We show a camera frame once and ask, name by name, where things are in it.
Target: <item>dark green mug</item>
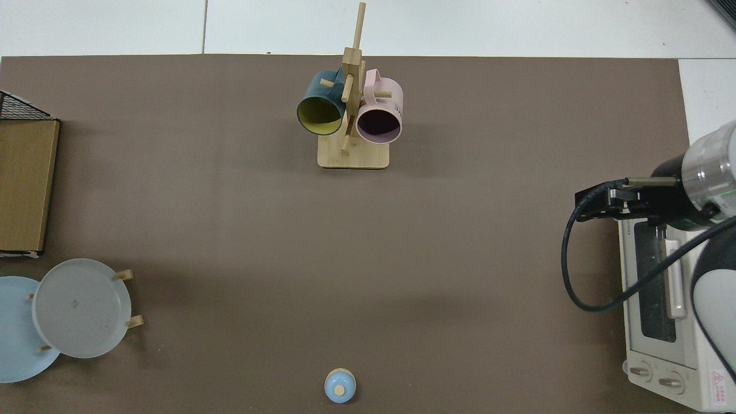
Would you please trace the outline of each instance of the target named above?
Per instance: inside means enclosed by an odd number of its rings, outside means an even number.
[[[317,135],[330,135],[340,129],[345,114],[345,103],[342,102],[344,87],[342,68],[337,71],[321,71],[314,75],[297,106],[297,118],[307,131]]]

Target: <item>mug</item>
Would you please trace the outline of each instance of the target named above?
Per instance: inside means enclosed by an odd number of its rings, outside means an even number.
[[[297,106],[297,118],[307,131],[330,135],[340,129],[345,114],[345,103],[342,102],[344,86],[342,68],[314,75]]]
[[[378,69],[366,72],[363,87],[365,104],[355,119],[358,135],[374,144],[388,144],[401,135],[404,92],[393,79],[381,77]]]

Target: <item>wire basket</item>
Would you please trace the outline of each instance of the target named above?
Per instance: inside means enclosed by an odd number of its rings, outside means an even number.
[[[0,91],[0,120],[12,119],[18,121],[43,121],[54,119],[20,97]]]

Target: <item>small blue object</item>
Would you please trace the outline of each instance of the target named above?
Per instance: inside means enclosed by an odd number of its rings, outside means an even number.
[[[345,368],[332,370],[325,379],[325,394],[332,402],[342,404],[355,395],[355,377]]]

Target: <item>white tile floor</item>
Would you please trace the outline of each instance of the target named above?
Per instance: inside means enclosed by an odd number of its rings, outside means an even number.
[[[736,30],[705,0],[367,3],[366,55],[678,58],[690,140],[736,118]],[[340,55],[357,8],[357,0],[2,0],[0,57]]]

